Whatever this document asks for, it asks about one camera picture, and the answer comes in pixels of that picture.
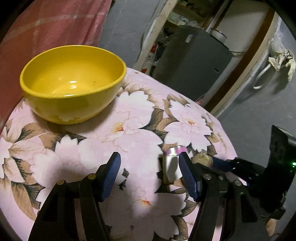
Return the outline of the grey small refrigerator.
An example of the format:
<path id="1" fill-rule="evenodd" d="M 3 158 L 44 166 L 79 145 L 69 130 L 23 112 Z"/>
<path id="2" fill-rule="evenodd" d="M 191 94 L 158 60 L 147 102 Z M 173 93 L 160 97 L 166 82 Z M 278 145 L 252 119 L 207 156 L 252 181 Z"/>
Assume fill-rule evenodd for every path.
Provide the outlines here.
<path id="1" fill-rule="evenodd" d="M 213 86 L 233 54 L 205 30 L 179 26 L 160 57 L 153 78 L 192 101 Z"/>

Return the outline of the white red rice sack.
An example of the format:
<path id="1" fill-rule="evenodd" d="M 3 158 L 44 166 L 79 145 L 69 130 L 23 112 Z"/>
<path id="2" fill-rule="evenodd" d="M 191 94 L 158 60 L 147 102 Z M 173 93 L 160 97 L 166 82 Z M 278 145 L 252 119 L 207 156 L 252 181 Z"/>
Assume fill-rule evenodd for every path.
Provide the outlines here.
<path id="1" fill-rule="evenodd" d="M 157 53 L 158 44 L 154 43 L 150 52 L 148 53 L 148 56 L 145 59 L 145 62 L 141 68 L 141 72 L 150 75 L 152 66 L 155 66 L 156 62 L 156 53 Z"/>

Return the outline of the metal pot on fridge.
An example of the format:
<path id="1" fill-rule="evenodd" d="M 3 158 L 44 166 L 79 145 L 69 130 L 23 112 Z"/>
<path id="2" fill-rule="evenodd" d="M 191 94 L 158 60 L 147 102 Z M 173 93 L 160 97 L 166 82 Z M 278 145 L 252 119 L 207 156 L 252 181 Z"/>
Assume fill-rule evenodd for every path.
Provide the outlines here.
<path id="1" fill-rule="evenodd" d="M 212 37 L 214 37 L 216 40 L 218 40 L 219 42 L 221 42 L 222 44 L 224 44 L 227 40 L 227 37 L 225 34 L 223 34 L 222 32 L 220 32 L 219 30 L 217 29 L 214 29 L 212 28 L 210 30 L 210 35 Z"/>

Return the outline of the yellow plastic bowl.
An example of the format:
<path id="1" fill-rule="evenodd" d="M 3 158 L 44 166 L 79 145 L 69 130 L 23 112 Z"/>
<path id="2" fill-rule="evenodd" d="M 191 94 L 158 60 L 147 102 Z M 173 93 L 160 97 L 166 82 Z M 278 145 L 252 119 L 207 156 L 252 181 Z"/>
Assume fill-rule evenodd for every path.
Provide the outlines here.
<path id="1" fill-rule="evenodd" d="M 84 122 L 115 98 L 126 63 L 99 47 L 65 45 L 35 56 L 20 74 L 20 86 L 31 110 L 52 123 Z"/>

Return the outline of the pink checked cloth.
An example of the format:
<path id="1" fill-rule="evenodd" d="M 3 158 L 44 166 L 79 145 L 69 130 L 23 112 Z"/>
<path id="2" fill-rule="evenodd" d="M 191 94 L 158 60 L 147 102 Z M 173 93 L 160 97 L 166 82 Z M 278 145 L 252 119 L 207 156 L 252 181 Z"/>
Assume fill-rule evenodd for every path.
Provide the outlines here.
<path id="1" fill-rule="evenodd" d="M 1 126 L 22 99 L 24 66 L 63 45 L 98 46 L 111 1 L 33 1 L 1 42 Z"/>

